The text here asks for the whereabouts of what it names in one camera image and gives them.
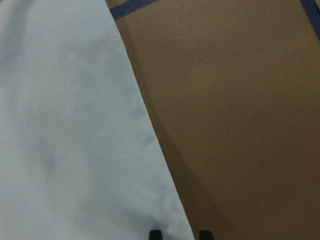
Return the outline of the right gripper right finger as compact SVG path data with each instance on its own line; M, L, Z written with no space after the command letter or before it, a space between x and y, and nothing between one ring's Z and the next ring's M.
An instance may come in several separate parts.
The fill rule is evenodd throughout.
M213 240L213 234L210 230L200 230L199 240Z

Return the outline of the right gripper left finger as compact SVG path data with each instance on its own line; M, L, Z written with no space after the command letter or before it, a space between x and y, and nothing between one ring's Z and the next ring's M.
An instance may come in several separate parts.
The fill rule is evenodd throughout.
M150 230L148 240L163 240L162 231L160 229Z

